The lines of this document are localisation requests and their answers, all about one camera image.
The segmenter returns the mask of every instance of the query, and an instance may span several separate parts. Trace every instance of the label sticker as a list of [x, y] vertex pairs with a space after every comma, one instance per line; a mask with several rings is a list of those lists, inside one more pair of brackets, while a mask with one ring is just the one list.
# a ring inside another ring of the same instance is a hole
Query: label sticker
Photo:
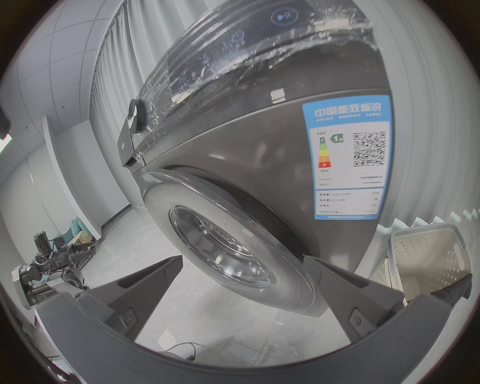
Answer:
[[390, 96], [303, 104], [312, 158], [315, 219], [377, 219], [388, 185]]

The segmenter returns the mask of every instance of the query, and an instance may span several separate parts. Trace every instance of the washing machine door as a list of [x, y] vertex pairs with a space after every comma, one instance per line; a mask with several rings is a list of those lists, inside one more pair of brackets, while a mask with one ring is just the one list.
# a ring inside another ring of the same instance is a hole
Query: washing machine door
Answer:
[[315, 300], [300, 261], [223, 189], [165, 169], [145, 173], [139, 186], [165, 236], [219, 284], [264, 305], [320, 315], [323, 299]]

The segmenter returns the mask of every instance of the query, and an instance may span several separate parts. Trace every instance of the washing machine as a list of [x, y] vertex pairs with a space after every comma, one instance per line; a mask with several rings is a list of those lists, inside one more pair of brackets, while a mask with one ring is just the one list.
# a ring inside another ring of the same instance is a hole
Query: washing machine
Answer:
[[166, 237], [219, 284], [320, 316], [305, 255], [355, 271], [379, 220], [400, 217], [410, 149], [394, 106], [411, 101], [395, 99], [408, 84], [391, 88], [394, 51], [375, 37], [350, 0], [230, 1], [132, 100], [122, 165]]

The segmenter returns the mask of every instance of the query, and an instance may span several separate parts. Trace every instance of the laundry basket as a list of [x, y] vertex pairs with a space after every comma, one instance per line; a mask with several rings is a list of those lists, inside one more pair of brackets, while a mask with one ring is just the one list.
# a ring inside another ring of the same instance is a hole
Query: laundry basket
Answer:
[[441, 223], [394, 232], [385, 258], [370, 279], [403, 291], [408, 302], [470, 273], [470, 255], [458, 228]]

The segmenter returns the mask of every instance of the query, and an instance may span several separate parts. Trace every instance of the gray tile floor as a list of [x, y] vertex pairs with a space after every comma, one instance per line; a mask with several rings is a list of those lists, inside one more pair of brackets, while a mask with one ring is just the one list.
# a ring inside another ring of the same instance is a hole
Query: gray tile floor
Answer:
[[[105, 240], [83, 268], [85, 283], [97, 287], [179, 254], [145, 210], [132, 209], [103, 231]], [[245, 299], [200, 272], [186, 258], [178, 277], [136, 342], [162, 351], [168, 330], [197, 348], [194, 363], [268, 366], [305, 360], [349, 344], [330, 310], [320, 318], [282, 311]], [[172, 352], [186, 358], [191, 345]]]

